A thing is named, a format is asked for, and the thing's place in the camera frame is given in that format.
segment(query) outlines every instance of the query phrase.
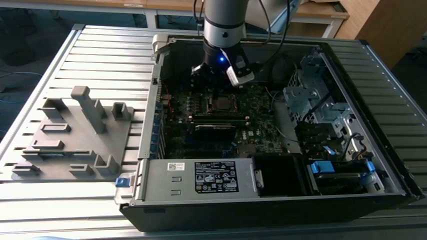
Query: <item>white desk leg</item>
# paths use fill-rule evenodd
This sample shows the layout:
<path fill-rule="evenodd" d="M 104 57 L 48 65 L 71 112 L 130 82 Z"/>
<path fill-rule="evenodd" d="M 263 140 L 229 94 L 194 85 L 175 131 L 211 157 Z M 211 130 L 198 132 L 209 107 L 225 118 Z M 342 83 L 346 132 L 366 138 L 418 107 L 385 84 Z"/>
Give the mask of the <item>white desk leg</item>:
<path fill-rule="evenodd" d="M 146 18 L 147 18 L 147 27 L 150 29 L 158 28 L 158 10 L 155 9 L 146 9 Z"/>
<path fill-rule="evenodd" d="M 335 35 L 341 29 L 341 26 L 343 24 L 343 19 L 339 19 L 339 18 L 335 18 L 331 22 L 330 25 L 327 25 L 327 28 L 325 30 L 325 33 L 323 33 L 323 38 L 327 38 L 327 39 L 333 39 L 335 38 Z"/>

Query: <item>wooden desk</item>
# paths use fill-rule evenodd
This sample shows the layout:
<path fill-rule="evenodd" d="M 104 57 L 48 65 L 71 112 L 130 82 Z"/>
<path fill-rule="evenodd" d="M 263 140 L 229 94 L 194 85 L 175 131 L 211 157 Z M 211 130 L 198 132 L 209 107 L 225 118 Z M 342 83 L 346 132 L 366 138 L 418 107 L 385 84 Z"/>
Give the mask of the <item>wooden desk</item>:
<path fill-rule="evenodd" d="M 198 1 L 198 11 L 201 11 L 201 7 L 202 0 Z M 146 8 L 146 12 L 151 12 L 151 16 L 193 16 L 194 0 L 147 0 Z M 297 14 L 291 19 L 293 24 L 289 34 L 294 36 L 334 38 L 343 21 L 349 17 L 350 14 L 347 12 L 335 11 L 331 3 L 307 2 L 299 6 Z M 158 24 L 148 25 L 148 28 L 158 28 Z"/>
<path fill-rule="evenodd" d="M 194 0 L 0 0 L 0 7 L 144 14 L 150 29 L 159 26 L 158 15 L 194 16 Z M 330 3 L 307 2 L 298 8 L 289 35 L 334 38 L 349 16 L 337 12 Z"/>
<path fill-rule="evenodd" d="M 144 14 L 147 0 L 0 0 L 0 7 Z"/>

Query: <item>floor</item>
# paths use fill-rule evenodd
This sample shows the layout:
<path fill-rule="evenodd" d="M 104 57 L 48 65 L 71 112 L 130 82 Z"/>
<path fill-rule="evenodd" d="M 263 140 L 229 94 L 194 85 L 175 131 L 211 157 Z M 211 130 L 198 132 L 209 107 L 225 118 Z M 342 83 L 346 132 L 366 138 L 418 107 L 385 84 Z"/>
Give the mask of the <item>floor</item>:
<path fill-rule="evenodd" d="M 146 16 L 136 14 L 60 11 L 59 16 L 59 19 L 54 19 L 48 10 L 32 10 L 31 17 L 38 32 L 27 36 L 27 41 L 35 51 L 36 60 L 16 67 L 8 66 L 0 60 L 0 71 L 36 72 L 43 74 L 74 24 L 147 27 Z M 166 29 L 195 30 L 197 28 L 195 20 L 187 16 L 172 16 L 170 18 L 160 16 L 159 25 L 160 28 Z M 263 30 L 250 27 L 249 32 L 263 33 Z M 427 76 L 426 52 L 415 51 L 409 54 L 393 69 L 395 76 L 425 110 L 427 110 L 427 97 L 425 94 L 425 89 L 427 89 L 427 81 L 425 79 Z M 0 102 L 0 140 L 14 123 L 38 82 L 39 77 L 35 75 L 11 75 L 0 78 L 0 100 L 15 102 Z"/>

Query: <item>wooden cabinet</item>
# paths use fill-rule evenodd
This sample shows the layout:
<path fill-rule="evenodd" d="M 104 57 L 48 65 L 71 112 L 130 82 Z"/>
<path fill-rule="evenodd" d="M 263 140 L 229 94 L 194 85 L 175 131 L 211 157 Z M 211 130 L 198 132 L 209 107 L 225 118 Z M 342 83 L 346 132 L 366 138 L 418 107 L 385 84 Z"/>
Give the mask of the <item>wooden cabinet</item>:
<path fill-rule="evenodd" d="M 393 68 L 427 30 L 427 0 L 341 0 L 350 18 L 335 38 L 367 40 Z"/>

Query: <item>robotic arm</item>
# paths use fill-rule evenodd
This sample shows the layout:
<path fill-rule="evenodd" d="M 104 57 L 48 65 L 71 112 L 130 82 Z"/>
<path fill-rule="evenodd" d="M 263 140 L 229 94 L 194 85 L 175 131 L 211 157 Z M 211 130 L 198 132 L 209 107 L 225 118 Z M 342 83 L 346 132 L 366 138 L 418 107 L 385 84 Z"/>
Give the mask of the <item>robotic arm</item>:
<path fill-rule="evenodd" d="M 262 4 L 259 0 L 205 0 L 205 41 L 203 63 L 193 69 L 193 73 L 205 72 L 214 75 L 226 72 L 230 82 L 239 86 L 254 80 L 254 72 L 259 64 L 251 64 L 243 50 L 241 40 L 247 16 L 249 3 L 251 7 Z M 295 12 L 301 0 L 289 0 Z M 282 17 L 289 14 L 285 4 Z"/>

